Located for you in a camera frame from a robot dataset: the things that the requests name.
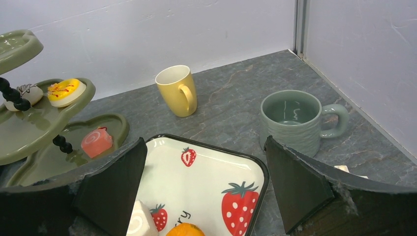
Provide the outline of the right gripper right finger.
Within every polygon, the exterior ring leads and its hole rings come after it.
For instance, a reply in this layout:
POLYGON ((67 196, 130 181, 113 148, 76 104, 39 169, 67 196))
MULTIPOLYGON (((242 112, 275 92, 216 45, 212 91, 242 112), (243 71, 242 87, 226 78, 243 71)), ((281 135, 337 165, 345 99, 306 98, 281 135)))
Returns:
POLYGON ((264 149, 286 234, 414 236, 417 190, 342 171, 268 137, 264 149))

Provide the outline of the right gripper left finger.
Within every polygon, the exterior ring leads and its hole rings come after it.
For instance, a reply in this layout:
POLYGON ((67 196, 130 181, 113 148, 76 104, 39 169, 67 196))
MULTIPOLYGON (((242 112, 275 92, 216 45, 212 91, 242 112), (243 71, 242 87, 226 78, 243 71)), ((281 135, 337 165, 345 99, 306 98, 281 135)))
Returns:
POLYGON ((146 156, 139 138, 64 174, 2 188, 1 235, 126 235, 146 156))

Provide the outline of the pink swirl roll cake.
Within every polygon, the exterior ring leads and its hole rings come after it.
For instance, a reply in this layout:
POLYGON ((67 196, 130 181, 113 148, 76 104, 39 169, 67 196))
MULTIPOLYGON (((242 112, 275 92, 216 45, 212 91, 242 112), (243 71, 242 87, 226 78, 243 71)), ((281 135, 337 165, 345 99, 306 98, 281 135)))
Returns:
POLYGON ((97 157, 113 146, 113 138, 107 132, 107 127, 98 127, 88 133, 81 142, 82 150, 91 159, 97 157))

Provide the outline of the yellow glazed donut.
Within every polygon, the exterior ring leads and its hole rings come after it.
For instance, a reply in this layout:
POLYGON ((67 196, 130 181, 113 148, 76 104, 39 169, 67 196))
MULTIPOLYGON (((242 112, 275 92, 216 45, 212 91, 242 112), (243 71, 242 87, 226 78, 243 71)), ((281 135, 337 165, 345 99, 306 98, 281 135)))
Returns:
POLYGON ((53 107, 62 108, 72 104, 86 90, 80 80, 72 78, 50 85, 47 98, 53 107))

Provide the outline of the white chocolate drizzle donut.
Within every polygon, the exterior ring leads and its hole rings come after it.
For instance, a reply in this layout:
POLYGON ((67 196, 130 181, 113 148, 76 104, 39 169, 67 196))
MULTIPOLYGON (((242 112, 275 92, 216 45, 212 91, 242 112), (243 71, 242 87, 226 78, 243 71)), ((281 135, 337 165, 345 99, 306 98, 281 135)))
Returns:
MULTIPOLYGON (((30 105, 34 105, 37 102, 39 102, 44 93, 41 88, 39 88, 36 85, 33 84, 26 84, 16 87, 17 91, 19 91, 22 98, 28 100, 30 102, 30 105)), ((3 100, 3 104, 6 106, 6 108, 12 112, 17 112, 18 109, 14 107, 13 102, 3 100)))

